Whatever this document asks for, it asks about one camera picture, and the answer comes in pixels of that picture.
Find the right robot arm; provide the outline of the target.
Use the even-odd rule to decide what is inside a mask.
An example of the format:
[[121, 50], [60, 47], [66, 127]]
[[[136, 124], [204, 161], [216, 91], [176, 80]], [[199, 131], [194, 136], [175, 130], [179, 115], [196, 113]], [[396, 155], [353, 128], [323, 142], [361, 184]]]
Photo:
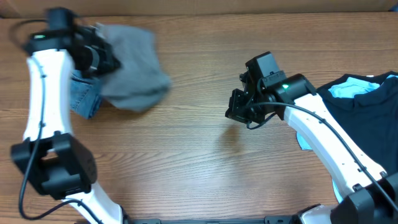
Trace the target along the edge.
[[233, 90], [226, 117], [262, 126], [277, 115], [309, 143], [343, 198], [306, 208], [292, 223], [397, 223], [397, 175], [387, 175], [360, 150], [303, 75], [245, 72], [239, 79], [244, 89]]

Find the grey shorts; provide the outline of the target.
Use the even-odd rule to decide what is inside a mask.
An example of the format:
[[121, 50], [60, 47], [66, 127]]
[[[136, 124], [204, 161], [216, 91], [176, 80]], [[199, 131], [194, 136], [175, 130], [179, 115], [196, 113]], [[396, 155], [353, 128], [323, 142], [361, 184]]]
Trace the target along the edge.
[[100, 78], [100, 95], [116, 108], [138, 113], [164, 99], [172, 81], [160, 66], [153, 32], [117, 24], [96, 27], [121, 63]]

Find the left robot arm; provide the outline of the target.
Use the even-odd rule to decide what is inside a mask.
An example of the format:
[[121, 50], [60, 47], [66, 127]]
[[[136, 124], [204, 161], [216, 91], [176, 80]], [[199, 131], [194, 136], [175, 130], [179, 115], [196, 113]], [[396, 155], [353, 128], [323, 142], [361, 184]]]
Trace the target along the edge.
[[30, 74], [29, 117], [11, 157], [23, 173], [22, 185], [52, 197], [58, 207], [72, 206], [88, 223], [130, 223], [98, 183], [95, 158], [75, 138], [70, 122], [73, 72], [98, 78], [120, 62], [94, 27], [76, 23], [73, 11], [47, 9], [44, 22], [44, 30], [19, 44]]

